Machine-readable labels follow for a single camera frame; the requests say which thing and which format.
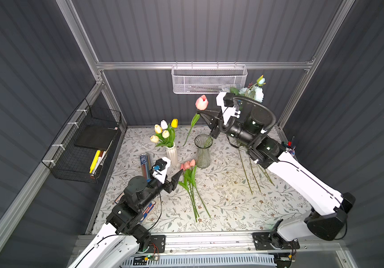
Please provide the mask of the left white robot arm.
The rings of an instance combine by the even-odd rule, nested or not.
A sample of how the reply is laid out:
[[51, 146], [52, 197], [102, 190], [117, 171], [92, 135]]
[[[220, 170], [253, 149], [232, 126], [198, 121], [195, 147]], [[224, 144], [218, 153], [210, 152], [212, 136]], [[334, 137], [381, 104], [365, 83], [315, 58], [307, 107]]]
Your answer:
[[135, 253], [146, 251], [151, 234], [141, 225], [144, 212], [162, 191], [171, 193], [175, 190], [182, 174], [180, 170], [167, 180], [166, 170], [157, 172], [163, 182], [156, 176], [150, 182], [142, 176], [133, 177], [103, 227], [70, 267], [118, 268]]

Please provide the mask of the pink carnation stem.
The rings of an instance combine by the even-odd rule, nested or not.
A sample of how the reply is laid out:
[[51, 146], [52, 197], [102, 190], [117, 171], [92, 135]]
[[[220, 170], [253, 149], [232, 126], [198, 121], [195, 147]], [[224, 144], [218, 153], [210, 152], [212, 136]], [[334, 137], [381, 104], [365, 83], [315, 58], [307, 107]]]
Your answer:
[[272, 185], [274, 185], [274, 183], [273, 183], [271, 177], [269, 176], [268, 172], [266, 171], [266, 169], [264, 169], [264, 168], [261, 167], [261, 170], [262, 170], [262, 172], [263, 172], [263, 175], [266, 177], [266, 179], [267, 179]]

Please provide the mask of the large pale pink peony stem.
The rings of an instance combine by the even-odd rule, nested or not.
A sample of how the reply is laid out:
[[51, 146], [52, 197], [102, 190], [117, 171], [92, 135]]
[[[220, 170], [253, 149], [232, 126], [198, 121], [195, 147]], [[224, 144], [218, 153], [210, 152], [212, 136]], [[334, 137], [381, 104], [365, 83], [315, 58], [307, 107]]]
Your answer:
[[245, 169], [245, 166], [244, 166], [244, 162], [243, 162], [243, 158], [242, 158], [241, 152], [242, 152], [241, 149], [238, 149], [239, 158], [240, 158], [240, 161], [241, 161], [241, 166], [242, 166], [242, 169], [243, 169], [243, 172], [244, 172], [244, 176], [246, 178], [246, 182], [247, 182], [248, 188], [249, 188], [251, 194], [253, 195], [253, 190], [252, 190], [252, 187], [250, 185], [250, 181], [249, 181], [248, 176], [247, 176], [247, 172], [246, 172], [246, 169]]

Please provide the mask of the pale pink rose stem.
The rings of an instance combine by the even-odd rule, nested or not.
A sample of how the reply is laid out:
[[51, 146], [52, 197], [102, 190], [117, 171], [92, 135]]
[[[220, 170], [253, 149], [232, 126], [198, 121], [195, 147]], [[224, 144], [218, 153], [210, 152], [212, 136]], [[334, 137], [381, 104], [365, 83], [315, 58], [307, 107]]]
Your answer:
[[260, 185], [259, 185], [258, 180], [257, 180], [257, 177], [256, 177], [255, 172], [254, 172], [254, 170], [253, 170], [253, 164], [252, 164], [252, 162], [251, 162], [251, 159], [249, 159], [249, 163], [250, 163], [250, 169], [251, 169], [251, 172], [252, 172], [254, 181], [256, 182], [256, 185], [257, 185], [257, 187], [258, 187], [259, 192], [262, 193], [261, 188], [260, 188]]

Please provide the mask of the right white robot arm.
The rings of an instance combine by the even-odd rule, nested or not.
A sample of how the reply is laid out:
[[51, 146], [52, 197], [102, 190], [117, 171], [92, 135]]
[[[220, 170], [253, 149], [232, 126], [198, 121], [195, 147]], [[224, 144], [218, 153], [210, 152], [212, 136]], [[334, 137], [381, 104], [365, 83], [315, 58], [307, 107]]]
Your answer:
[[348, 213], [356, 201], [350, 193], [340, 193], [323, 183], [304, 168], [292, 151], [270, 138], [276, 116], [260, 102], [233, 93], [216, 96], [219, 111], [208, 109], [209, 101], [201, 96], [195, 102], [197, 115], [203, 116], [210, 136], [225, 134], [236, 141], [235, 148], [244, 146], [251, 160], [269, 170], [293, 187], [311, 205], [310, 211], [289, 220], [279, 220], [265, 240], [276, 250], [296, 249], [294, 241], [314, 235], [325, 240], [341, 240], [348, 232]]

